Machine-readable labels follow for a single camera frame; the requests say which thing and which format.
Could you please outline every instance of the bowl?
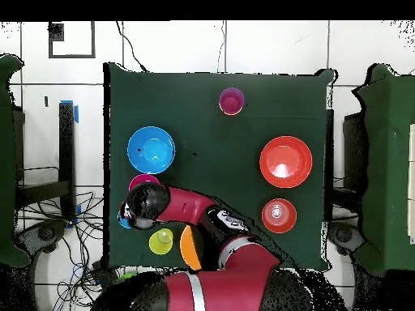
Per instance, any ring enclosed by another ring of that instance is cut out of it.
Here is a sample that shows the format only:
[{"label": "bowl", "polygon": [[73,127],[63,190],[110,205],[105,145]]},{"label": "bowl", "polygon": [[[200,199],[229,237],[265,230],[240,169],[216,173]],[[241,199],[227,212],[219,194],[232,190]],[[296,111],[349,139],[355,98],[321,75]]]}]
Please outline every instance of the bowl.
[{"label": "bowl", "polygon": [[263,207],[261,219],[270,232],[284,233],[293,228],[297,220],[297,211],[286,199],[272,199]]},{"label": "bowl", "polygon": [[241,112],[245,98],[237,88],[226,88],[219,97],[219,107],[224,114],[234,116]]},{"label": "bowl", "polygon": [[200,266],[198,254],[196,253],[195,243],[193,241],[193,236],[191,234],[191,228],[189,225],[185,226],[182,232],[182,236],[180,237],[180,253],[182,254],[184,262],[193,271],[202,269]]},{"label": "bowl", "polygon": [[310,174],[312,164],[308,146],[291,136],[274,138],[259,157],[259,167],[265,180],[280,188],[300,185]]},{"label": "bowl", "polygon": [[131,190],[134,186],[138,185],[140,182],[156,182],[160,184],[156,177],[150,174],[139,174],[131,180],[128,190]]},{"label": "bowl", "polygon": [[164,172],[172,164],[174,154],[173,139],[156,126],[145,126],[135,131],[128,141],[128,159],[142,173]]},{"label": "bowl", "polygon": [[128,219],[121,218],[120,212],[118,212],[117,216],[118,222],[121,224],[121,226],[125,229],[131,229],[130,225],[128,224]]}]

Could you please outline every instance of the yellow cup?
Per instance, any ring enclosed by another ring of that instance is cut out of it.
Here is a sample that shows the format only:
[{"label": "yellow cup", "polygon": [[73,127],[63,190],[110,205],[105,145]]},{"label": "yellow cup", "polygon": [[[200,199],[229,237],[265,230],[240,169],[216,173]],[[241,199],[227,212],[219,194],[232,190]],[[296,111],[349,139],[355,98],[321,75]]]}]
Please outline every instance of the yellow cup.
[{"label": "yellow cup", "polygon": [[157,255],[167,254],[173,247],[173,233],[167,228],[154,232],[148,241],[150,250]]}]

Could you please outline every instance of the magenta cup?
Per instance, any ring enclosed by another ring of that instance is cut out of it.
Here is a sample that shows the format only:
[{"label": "magenta cup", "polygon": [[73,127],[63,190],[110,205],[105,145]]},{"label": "magenta cup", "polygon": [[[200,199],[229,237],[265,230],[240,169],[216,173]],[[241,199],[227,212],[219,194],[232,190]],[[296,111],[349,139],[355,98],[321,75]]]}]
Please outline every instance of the magenta cup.
[{"label": "magenta cup", "polygon": [[219,106],[224,114],[234,116],[241,112],[245,98],[237,88],[226,88],[219,97]]},{"label": "magenta cup", "polygon": [[150,174],[139,174],[137,177],[134,177],[133,180],[130,182],[130,186],[128,186],[128,190],[131,190],[135,185],[139,184],[140,182],[156,182],[160,184],[156,177]]}]

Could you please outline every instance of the blue bowl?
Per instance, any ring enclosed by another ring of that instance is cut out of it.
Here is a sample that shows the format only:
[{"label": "blue bowl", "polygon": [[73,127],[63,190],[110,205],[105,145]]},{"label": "blue bowl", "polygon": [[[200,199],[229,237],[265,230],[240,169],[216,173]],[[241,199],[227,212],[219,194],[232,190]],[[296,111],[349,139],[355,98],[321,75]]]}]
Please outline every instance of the blue bowl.
[{"label": "blue bowl", "polygon": [[131,164],[146,174],[164,172],[172,164],[175,151],[171,136],[155,126],[135,131],[126,149]]},{"label": "blue bowl", "polygon": [[125,218],[121,218],[120,212],[118,212],[117,216],[118,222],[125,228],[125,229],[131,229],[130,225],[128,224],[128,220]]}]

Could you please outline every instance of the orange bowl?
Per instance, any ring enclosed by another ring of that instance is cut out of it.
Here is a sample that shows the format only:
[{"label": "orange bowl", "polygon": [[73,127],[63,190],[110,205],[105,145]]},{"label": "orange bowl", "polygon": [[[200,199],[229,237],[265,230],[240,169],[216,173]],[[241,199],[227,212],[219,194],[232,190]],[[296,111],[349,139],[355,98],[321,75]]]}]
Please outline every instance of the orange bowl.
[{"label": "orange bowl", "polygon": [[193,236],[189,225],[186,225],[182,232],[182,236],[180,237],[180,253],[182,254],[185,263],[193,271],[198,271],[202,268],[196,253],[195,243],[193,242]]}]

